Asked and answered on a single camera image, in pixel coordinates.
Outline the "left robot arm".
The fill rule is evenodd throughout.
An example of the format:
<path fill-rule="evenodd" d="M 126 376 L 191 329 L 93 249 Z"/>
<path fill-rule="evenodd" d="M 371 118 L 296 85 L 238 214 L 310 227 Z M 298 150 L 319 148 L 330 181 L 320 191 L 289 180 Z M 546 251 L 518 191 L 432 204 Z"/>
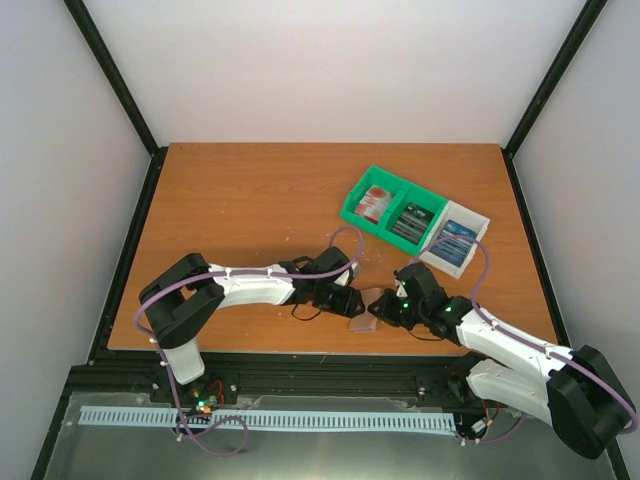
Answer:
<path fill-rule="evenodd" d="M 357 261 L 335 246 L 315 258 L 303 256 L 260 268 L 224 267 L 191 253 L 148 284 L 139 302 L 173 373 L 174 392 L 193 403 L 208 390 L 196 337 L 216 311 L 309 303 L 321 313 L 354 318 L 365 311 L 362 294 L 351 286 L 359 269 Z"/>

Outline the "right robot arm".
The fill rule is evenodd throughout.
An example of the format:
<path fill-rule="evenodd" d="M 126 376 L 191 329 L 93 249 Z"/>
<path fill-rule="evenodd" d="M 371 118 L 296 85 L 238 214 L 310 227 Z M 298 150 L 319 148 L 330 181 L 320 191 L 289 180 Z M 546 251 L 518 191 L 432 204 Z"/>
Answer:
<path fill-rule="evenodd" d="M 479 354 L 464 376 L 474 396 L 546 423 L 589 459 L 638 429 L 636 408 L 599 350 L 544 341 L 480 307 L 475 297 L 450 297 L 422 263 L 394 276 L 395 288 L 385 290 L 369 312 L 406 330 L 423 325 L 435 337 Z"/>

